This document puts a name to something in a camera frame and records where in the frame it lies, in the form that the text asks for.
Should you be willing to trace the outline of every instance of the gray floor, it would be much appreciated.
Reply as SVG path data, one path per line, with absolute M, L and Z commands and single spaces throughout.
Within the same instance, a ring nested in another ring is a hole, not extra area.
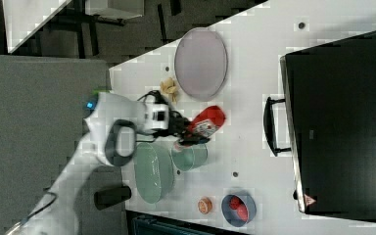
M 97 23 L 100 54 L 91 56 L 88 25 L 83 25 L 85 49 L 88 58 L 107 61 L 111 66 L 161 47 L 182 37 L 188 30 L 198 26 L 215 24 L 263 0 L 180 0 L 181 13 L 171 15 L 169 0 L 145 0 L 145 16 L 125 21 L 124 26 Z M 158 5 L 164 12 L 166 38 L 161 32 Z M 78 49 L 76 35 L 68 31 L 40 33 L 42 55 L 46 57 L 76 58 Z
M 68 162 L 82 136 L 82 107 L 106 85 L 107 69 L 95 60 L 0 56 L 0 234 L 31 212 Z M 121 183 L 118 167 L 90 175 L 73 205 L 78 234 L 126 234 L 123 204 L 98 211 L 93 200 Z

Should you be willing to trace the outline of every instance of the black cylinder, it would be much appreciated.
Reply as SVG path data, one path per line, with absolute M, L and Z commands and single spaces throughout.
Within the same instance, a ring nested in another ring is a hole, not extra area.
M 129 200 L 132 192 L 128 186 L 118 187 L 98 191 L 94 194 L 94 205 L 98 210 L 103 210 Z

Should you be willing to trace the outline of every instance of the food item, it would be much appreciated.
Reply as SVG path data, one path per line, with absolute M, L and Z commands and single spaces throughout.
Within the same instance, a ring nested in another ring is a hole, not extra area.
M 212 201 L 209 198 L 202 198 L 198 202 L 198 210 L 203 214 L 209 213 L 212 210 Z
M 249 220 L 249 212 L 244 204 L 240 205 L 237 209 L 237 214 L 241 218 L 241 220 L 247 222 Z
M 230 200 L 230 209 L 237 210 L 240 204 L 241 204 L 241 200 L 238 197 L 233 196 Z
M 167 95 L 167 99 L 176 104 L 176 94 L 178 93 L 178 88 L 176 87 L 176 83 L 172 77 L 169 77 L 165 81 L 161 81 L 161 93 Z

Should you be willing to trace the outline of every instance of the red object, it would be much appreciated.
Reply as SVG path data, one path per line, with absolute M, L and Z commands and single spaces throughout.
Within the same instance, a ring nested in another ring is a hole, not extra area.
M 241 220 L 247 222 L 249 220 L 249 212 L 247 211 L 247 208 L 244 204 L 240 205 L 237 209 L 237 214 L 241 218 Z
M 230 209 L 237 210 L 241 204 L 241 201 L 238 197 L 234 196 L 230 200 Z
M 212 136 L 225 122 L 225 114 L 219 106 L 209 106 L 198 114 L 188 130 L 205 137 Z

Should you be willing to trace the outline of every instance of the red fruit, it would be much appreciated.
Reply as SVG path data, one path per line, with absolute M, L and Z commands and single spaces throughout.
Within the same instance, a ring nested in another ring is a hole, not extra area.
M 237 210 L 240 204 L 241 204 L 241 200 L 238 197 L 234 196 L 230 200 L 230 209 Z
M 237 214 L 241 218 L 241 220 L 247 222 L 249 220 L 249 212 L 244 204 L 240 205 L 237 209 Z

